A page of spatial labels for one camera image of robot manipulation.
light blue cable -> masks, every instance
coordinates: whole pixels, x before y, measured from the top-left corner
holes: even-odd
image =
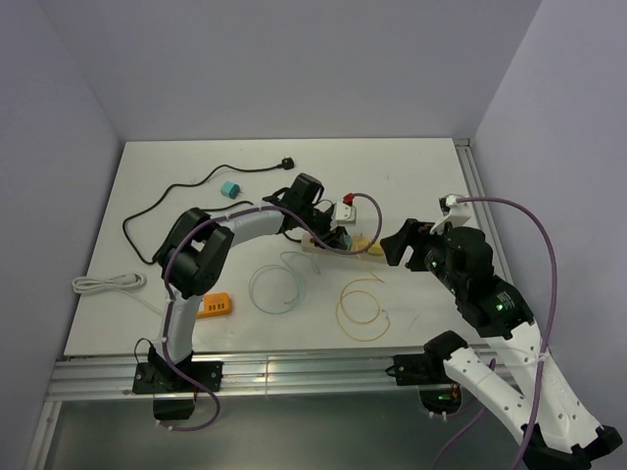
[[[296,306],[298,304],[300,304],[305,299],[305,293],[307,292],[305,279],[303,278],[303,276],[296,269],[294,269],[290,265],[290,263],[287,261],[287,259],[284,258],[285,255],[296,255],[296,256],[304,257],[304,258],[308,259],[310,261],[311,265],[312,265],[312,271],[315,274],[317,274],[317,275],[320,274],[320,268],[315,263],[315,261],[311,257],[308,257],[307,255],[304,255],[304,254],[299,253],[299,252],[283,252],[283,253],[281,253],[279,255],[279,257],[281,258],[281,261],[283,261],[283,263],[285,264],[284,266],[281,265],[281,264],[266,264],[266,265],[260,267],[259,269],[257,269],[253,273],[253,275],[251,276],[251,280],[248,281],[248,296],[250,297],[251,302],[253,303],[253,305],[256,308],[258,308],[259,310],[261,310],[262,312],[264,312],[264,313],[270,313],[270,314],[273,314],[273,315],[278,315],[278,314],[281,314],[281,313],[287,313],[288,311],[292,311],[294,308],[296,308]],[[294,281],[294,284],[296,285],[296,296],[293,299],[284,302],[288,306],[285,309],[279,310],[279,311],[272,311],[272,310],[268,310],[266,308],[263,308],[255,300],[255,282],[263,274],[266,274],[266,273],[268,273],[270,271],[273,271],[273,270],[276,270],[276,269],[278,269],[280,271],[285,271],[292,277],[292,280]]]

orange object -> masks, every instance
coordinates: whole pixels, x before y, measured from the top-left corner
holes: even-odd
[[[198,318],[212,318],[228,315],[233,311],[231,298],[225,292],[206,294],[203,298],[204,309],[198,312]]]

yellow cable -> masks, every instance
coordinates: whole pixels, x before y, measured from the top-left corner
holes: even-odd
[[[351,292],[346,292],[346,290],[352,286],[353,284],[355,284],[356,282],[367,282],[367,281],[373,281],[373,282],[381,282],[383,284],[385,284],[385,281],[383,281],[383,279],[381,279],[380,277],[378,277],[376,274],[374,274],[370,269],[368,270],[368,272],[370,273],[370,275],[372,277],[362,277],[360,279],[355,279],[354,281],[349,282],[346,286],[344,286],[344,288],[342,289],[342,292],[340,293],[340,300],[338,301],[337,305],[335,306],[335,319],[337,320],[337,324],[340,327],[340,329],[344,332],[344,334],[346,336],[348,336],[349,338],[351,338],[352,340],[355,341],[359,341],[362,343],[369,343],[371,341],[375,341],[378,340],[379,338],[381,338],[383,335],[385,335],[388,330],[390,329],[390,326],[392,324],[392,322],[390,321],[390,317],[387,316],[386,313],[386,319],[388,320],[388,324],[385,327],[385,330],[383,330],[382,333],[380,333],[379,335],[375,336],[374,338],[358,338],[356,336],[353,336],[352,334],[350,334],[346,328],[344,328],[344,325],[342,324],[342,321],[340,320],[340,310],[342,310],[342,313],[344,313],[344,315],[349,319],[349,321],[357,324],[357,325],[367,325],[368,323],[372,323],[374,320],[376,320],[380,315],[381,315],[381,302],[379,302],[379,300],[376,298],[376,296],[374,294],[369,293],[368,291],[364,291],[364,290],[356,290],[356,291],[351,291]],[[374,302],[376,303],[376,307],[377,307],[377,311],[374,314],[374,316],[368,320],[356,320],[354,319],[347,311],[346,308],[344,307],[344,300],[349,297],[352,296],[353,294],[364,294],[366,296],[369,296],[371,299],[374,300]]]

white table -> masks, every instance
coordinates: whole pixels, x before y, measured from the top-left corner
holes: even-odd
[[[458,156],[451,139],[347,139],[347,140],[248,140],[204,142],[132,142],[124,149],[120,168],[107,205],[88,275],[109,277],[130,271],[144,272],[147,286],[139,292],[156,306],[165,303],[165,289],[158,266],[145,266],[135,256],[121,232],[122,220],[153,204],[172,182],[193,182],[216,165],[243,167],[278,164],[292,157],[296,168],[244,174],[223,171],[209,183],[194,189],[175,189],[156,210],[133,220],[129,232],[145,257],[161,245],[178,216],[192,207],[221,207],[230,203],[220,193],[224,181],[241,185],[242,198],[258,201],[276,189],[289,186],[299,172],[308,173],[325,186],[324,196],[341,198],[347,192],[365,192],[381,205],[382,234],[396,232],[406,218],[435,220],[441,214],[438,198],[449,193],[467,194]],[[359,201],[358,226],[351,231],[371,234],[376,225],[374,209]],[[476,220],[470,225],[476,226]],[[270,315],[257,310],[248,296],[253,272],[277,263],[279,254],[299,251],[282,236],[264,237],[233,249],[213,292],[227,292],[234,303],[228,317],[199,320],[194,333],[198,353],[238,353],[348,348],[421,346],[434,336],[453,329],[469,343],[481,344],[474,330],[457,313],[451,295],[428,273],[410,273],[403,267],[358,259],[315,256],[321,275],[314,275],[307,261],[294,264],[307,280],[307,296],[293,311]],[[367,277],[371,268],[384,285],[361,283],[357,289],[372,292],[381,301],[391,327],[380,339],[360,343],[338,327],[335,307],[348,282]],[[286,277],[271,273],[258,283],[259,302],[277,307],[290,298],[279,287]],[[373,314],[365,296],[347,299],[356,317]],[[132,353],[140,337],[156,338],[160,317],[125,295],[106,293],[83,297],[78,303],[65,349],[68,356]],[[347,324],[351,333],[372,337],[385,327],[384,315],[366,327]]]

coiled white cable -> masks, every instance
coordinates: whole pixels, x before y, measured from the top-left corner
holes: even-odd
[[[80,276],[72,281],[73,290],[82,296],[95,296],[105,292],[120,292],[134,298],[146,308],[161,316],[163,308],[157,308],[148,301],[142,299],[130,291],[136,291],[146,285],[146,275],[142,272],[129,272],[120,276],[97,279],[94,277]]]

